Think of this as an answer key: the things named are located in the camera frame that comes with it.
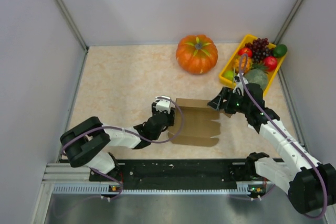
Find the brown cardboard box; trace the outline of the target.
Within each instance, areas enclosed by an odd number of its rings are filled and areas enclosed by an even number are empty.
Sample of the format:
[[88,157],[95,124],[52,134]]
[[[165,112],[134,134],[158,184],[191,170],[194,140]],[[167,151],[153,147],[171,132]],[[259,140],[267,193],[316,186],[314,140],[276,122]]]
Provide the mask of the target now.
[[173,144],[213,147],[219,142],[221,116],[231,118],[230,114],[216,111],[207,104],[208,100],[177,98],[174,125],[167,130]]

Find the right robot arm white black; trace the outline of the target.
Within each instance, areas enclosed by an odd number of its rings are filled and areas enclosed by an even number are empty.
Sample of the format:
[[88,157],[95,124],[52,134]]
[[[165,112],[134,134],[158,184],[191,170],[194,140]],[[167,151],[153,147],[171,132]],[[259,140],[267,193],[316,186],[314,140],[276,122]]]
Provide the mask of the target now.
[[260,85],[248,83],[239,88],[224,87],[207,104],[226,114],[242,113],[248,127],[254,129],[275,148],[285,166],[265,153],[247,157],[245,174],[256,180],[264,177],[284,191],[300,214],[335,204],[335,168],[312,157],[291,136],[274,110],[265,107]]

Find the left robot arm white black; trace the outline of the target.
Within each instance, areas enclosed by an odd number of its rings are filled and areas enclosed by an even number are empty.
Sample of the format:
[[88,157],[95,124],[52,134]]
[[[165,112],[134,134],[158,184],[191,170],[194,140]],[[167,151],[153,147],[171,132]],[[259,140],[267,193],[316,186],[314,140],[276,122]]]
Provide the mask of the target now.
[[156,97],[151,105],[152,116],[132,127],[109,126],[92,116],[60,137],[62,153],[73,168],[87,166],[95,174],[114,180],[120,166],[106,147],[140,150],[156,143],[160,135],[174,125],[175,109],[169,97]]

